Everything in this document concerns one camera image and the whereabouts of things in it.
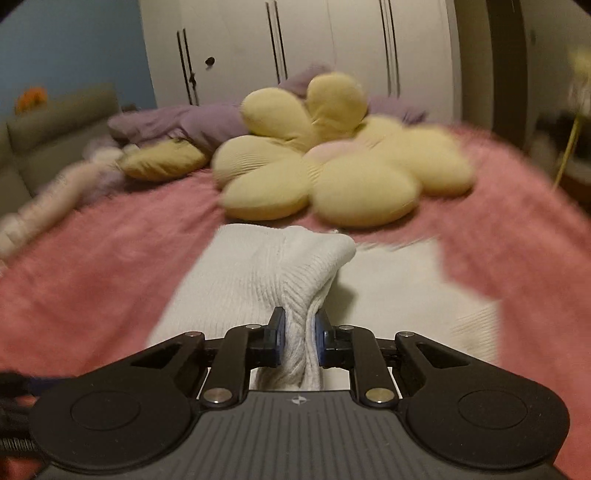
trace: white towel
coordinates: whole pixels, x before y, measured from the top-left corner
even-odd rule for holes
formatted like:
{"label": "white towel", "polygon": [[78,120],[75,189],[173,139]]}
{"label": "white towel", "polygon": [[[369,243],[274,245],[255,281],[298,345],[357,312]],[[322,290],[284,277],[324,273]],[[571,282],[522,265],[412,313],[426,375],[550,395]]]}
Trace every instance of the white towel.
{"label": "white towel", "polygon": [[179,285],[148,342],[190,330],[220,338],[237,325],[266,324],[281,306],[286,313],[282,365],[263,369],[255,385],[319,390],[314,315],[338,269],[354,255],[354,242],[338,233],[225,225]]}
{"label": "white towel", "polygon": [[[324,302],[333,325],[364,327],[377,338],[410,330],[491,363],[497,306],[445,277],[435,239],[401,248],[358,246]],[[349,388],[347,372],[323,373],[327,390]]]}

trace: white wardrobe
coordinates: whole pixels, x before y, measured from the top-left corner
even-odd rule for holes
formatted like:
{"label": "white wardrobe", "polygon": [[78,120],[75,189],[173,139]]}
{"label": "white wardrobe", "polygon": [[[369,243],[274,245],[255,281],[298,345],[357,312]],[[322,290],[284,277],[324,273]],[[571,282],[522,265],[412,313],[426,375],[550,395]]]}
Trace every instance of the white wardrobe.
{"label": "white wardrobe", "polygon": [[158,106],[240,100],[312,63],[402,96],[436,121],[461,112],[453,0],[140,0]]}

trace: pink fuzzy blanket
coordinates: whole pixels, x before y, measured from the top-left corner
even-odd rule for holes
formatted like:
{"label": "pink fuzzy blanket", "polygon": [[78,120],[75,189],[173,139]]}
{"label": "pink fuzzy blanket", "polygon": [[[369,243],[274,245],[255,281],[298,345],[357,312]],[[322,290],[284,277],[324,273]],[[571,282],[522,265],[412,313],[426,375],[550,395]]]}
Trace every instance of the pink fuzzy blanket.
{"label": "pink fuzzy blanket", "polygon": [[[458,132],[478,167],[474,192],[424,199],[414,217],[357,241],[437,236],[448,275],[502,299],[502,366],[558,392],[571,415],[558,466],[589,478],[591,224],[522,161]],[[224,222],[209,171],[72,214],[0,279],[0,368],[81,374],[142,348],[168,299]],[[312,214],[291,223],[322,231]],[[26,478],[34,465],[7,462]]]}

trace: metal screw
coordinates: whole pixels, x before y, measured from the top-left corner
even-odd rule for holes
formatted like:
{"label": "metal screw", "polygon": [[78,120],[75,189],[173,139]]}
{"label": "metal screw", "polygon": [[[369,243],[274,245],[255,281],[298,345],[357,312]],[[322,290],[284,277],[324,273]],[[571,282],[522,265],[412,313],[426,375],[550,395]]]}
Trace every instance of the metal screw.
{"label": "metal screw", "polygon": [[203,398],[211,403],[226,403],[232,398],[227,388],[210,388],[203,393]]}
{"label": "metal screw", "polygon": [[394,399],[396,395],[387,388],[372,388],[365,392],[365,398],[374,403],[387,403]]}

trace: sofa cushion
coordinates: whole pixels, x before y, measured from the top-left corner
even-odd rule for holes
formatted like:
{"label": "sofa cushion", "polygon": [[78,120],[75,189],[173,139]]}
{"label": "sofa cushion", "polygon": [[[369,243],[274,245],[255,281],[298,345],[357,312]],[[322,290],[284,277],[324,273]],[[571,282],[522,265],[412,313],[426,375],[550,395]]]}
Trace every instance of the sofa cushion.
{"label": "sofa cushion", "polygon": [[16,155],[19,172],[29,191],[38,193],[62,169],[82,159],[82,151],[90,140],[107,132],[105,119],[102,119],[55,138],[25,155]]}
{"label": "sofa cushion", "polygon": [[16,212],[31,199],[14,166],[6,124],[0,124],[0,216]]}
{"label": "sofa cushion", "polygon": [[117,111],[117,96],[109,84],[50,100],[46,106],[8,121],[12,149],[16,154],[26,154],[41,144],[94,124]]}

